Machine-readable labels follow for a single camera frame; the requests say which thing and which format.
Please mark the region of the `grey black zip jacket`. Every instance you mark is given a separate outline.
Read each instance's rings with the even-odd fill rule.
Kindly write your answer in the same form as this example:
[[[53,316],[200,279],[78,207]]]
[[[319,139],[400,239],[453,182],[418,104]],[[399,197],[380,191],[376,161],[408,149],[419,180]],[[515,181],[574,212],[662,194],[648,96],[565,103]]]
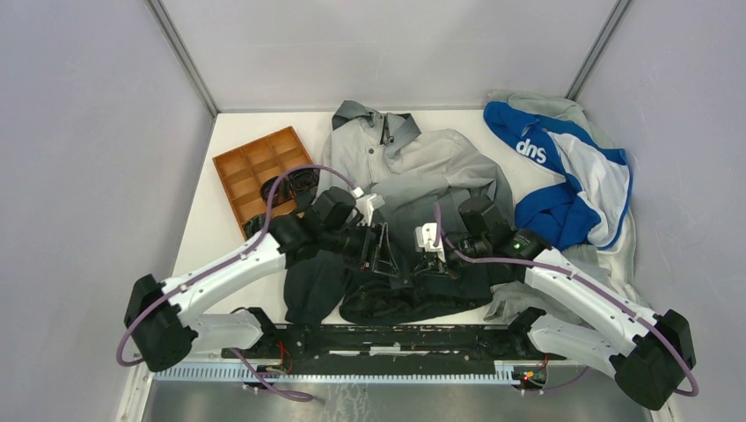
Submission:
[[[421,131],[410,114],[382,113],[344,101],[320,158],[318,189],[353,182],[377,193],[384,205],[375,217],[389,227],[398,279],[347,268],[336,254],[321,251],[292,266],[284,282],[285,317],[318,325],[334,310],[354,324],[402,324],[444,317],[489,304],[505,275],[498,265],[457,261],[449,274],[417,273],[421,255],[415,230],[442,211],[450,239],[464,230],[458,208],[486,196],[512,222],[512,190],[502,168],[452,128]]]

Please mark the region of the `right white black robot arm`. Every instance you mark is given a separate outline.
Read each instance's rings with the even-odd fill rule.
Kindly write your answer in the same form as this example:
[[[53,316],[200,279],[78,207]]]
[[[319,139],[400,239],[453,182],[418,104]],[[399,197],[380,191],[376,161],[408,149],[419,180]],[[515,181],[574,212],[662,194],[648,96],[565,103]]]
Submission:
[[[527,308],[509,326],[508,348],[516,357],[541,352],[575,360],[609,376],[652,411],[674,395],[699,394],[691,327],[683,315],[673,309],[656,312],[606,287],[541,236],[512,229],[486,196],[464,201],[458,213],[465,231],[457,241],[445,232],[439,207],[433,222],[415,229],[427,272],[448,275],[457,264],[505,266],[517,281],[582,320],[570,324]]]

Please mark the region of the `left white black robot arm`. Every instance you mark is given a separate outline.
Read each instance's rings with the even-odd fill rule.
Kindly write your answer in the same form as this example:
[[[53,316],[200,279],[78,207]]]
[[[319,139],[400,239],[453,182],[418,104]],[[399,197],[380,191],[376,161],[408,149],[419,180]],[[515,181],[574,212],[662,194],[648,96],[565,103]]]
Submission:
[[[375,222],[384,205],[377,193],[339,187],[323,191],[301,212],[276,216],[231,253],[181,276],[138,279],[124,315],[117,360],[127,367],[124,345],[134,341],[139,359],[153,373],[176,366],[190,353],[236,347],[258,358],[277,344],[257,311],[211,314],[209,309],[256,280],[280,273],[327,251],[354,270],[396,275],[388,226]]]

